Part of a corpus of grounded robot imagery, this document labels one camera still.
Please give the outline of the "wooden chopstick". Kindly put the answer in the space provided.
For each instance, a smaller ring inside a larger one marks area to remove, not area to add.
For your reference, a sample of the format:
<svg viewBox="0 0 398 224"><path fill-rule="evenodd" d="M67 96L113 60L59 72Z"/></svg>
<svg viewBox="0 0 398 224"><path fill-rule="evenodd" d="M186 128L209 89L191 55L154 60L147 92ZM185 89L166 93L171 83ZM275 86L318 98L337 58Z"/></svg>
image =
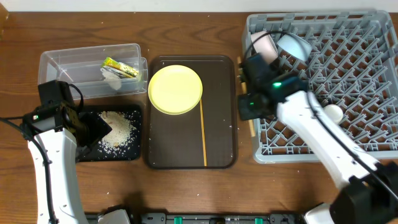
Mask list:
<svg viewBox="0 0 398 224"><path fill-rule="evenodd" d="M246 82L244 81L244 78L243 78L243 70L240 67L240 64L241 64L240 56L237 57L237 63L238 63L239 80L241 82L241 89L242 89L243 94L246 94L247 87L246 87ZM249 124L249 130L250 130L251 137L254 137L256 135L255 130L254 130L254 121L252 119L250 119L250 120L248 120L248 124Z"/></svg>
<svg viewBox="0 0 398 224"><path fill-rule="evenodd" d="M207 167L205 127L204 127L204 115L203 115L202 100L200 100L199 105L200 105L201 139L202 139L202 148L203 148L203 163L204 163L204 167Z"/></svg>

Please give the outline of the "light blue bowl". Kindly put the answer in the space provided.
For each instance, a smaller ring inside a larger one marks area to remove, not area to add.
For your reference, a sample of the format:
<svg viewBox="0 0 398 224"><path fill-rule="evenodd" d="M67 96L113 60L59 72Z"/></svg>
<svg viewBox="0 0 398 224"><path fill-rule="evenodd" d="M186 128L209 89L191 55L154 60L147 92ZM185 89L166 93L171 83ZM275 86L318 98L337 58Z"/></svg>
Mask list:
<svg viewBox="0 0 398 224"><path fill-rule="evenodd" d="M312 46L295 34L283 35L277 41L277 45L288 54L302 61L307 61L312 51Z"/></svg>

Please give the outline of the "white tissue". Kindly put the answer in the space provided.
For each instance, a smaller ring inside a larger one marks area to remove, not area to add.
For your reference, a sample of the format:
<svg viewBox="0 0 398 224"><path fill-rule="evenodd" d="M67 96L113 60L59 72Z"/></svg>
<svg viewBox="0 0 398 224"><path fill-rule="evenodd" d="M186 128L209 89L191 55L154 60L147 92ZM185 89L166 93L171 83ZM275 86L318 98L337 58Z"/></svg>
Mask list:
<svg viewBox="0 0 398 224"><path fill-rule="evenodd" d="M104 76L104 82L106 82L112 89L119 90L121 88L121 79L114 73L111 73L105 69L101 69L102 76Z"/></svg>

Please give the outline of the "green snack wrapper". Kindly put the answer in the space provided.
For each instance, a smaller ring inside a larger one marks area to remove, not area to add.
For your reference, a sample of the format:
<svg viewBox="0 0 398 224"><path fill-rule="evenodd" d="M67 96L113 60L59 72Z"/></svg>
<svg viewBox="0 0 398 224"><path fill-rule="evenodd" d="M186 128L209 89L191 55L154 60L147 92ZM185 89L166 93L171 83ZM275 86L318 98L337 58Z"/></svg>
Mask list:
<svg viewBox="0 0 398 224"><path fill-rule="evenodd" d="M115 73L118 76L126 77L126 78L137 78L139 76L138 70L134 67L126 65L122 62L117 62L114 59L107 57L101 65L101 68Z"/></svg>

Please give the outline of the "yellow plate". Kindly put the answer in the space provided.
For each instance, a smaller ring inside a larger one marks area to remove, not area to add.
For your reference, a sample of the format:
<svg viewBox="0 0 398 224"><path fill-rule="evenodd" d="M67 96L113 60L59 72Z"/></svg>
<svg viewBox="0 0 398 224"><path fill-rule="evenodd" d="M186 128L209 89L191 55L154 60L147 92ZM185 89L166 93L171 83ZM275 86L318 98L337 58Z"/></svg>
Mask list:
<svg viewBox="0 0 398 224"><path fill-rule="evenodd" d="M152 76L148 95L152 106L169 115L184 114L196 107L203 94L199 75L184 65L168 65Z"/></svg>

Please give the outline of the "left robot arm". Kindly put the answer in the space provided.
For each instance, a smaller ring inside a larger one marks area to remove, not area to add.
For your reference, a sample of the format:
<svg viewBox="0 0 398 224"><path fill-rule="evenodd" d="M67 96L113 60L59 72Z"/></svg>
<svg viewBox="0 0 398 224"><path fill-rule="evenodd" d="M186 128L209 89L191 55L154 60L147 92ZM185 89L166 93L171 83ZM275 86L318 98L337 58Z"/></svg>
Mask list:
<svg viewBox="0 0 398 224"><path fill-rule="evenodd" d="M87 223L76 176L76 149L93 147L111 127L73 102L49 101L16 125L27 140L35 168L38 223Z"/></svg>

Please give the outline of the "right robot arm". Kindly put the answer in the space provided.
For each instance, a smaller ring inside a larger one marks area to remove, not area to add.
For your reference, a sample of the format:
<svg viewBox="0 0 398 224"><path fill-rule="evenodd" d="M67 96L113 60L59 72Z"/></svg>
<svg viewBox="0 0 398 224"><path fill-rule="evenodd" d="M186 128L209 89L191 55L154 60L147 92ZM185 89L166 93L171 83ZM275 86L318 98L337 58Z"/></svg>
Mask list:
<svg viewBox="0 0 398 224"><path fill-rule="evenodd" d="M279 75L251 44L239 64L248 92L238 96L240 118L273 115L293 130L324 165L340 191L333 203L305 212L303 223L388 223L397 218L397 164L381 164L324 112L298 75Z"/></svg>

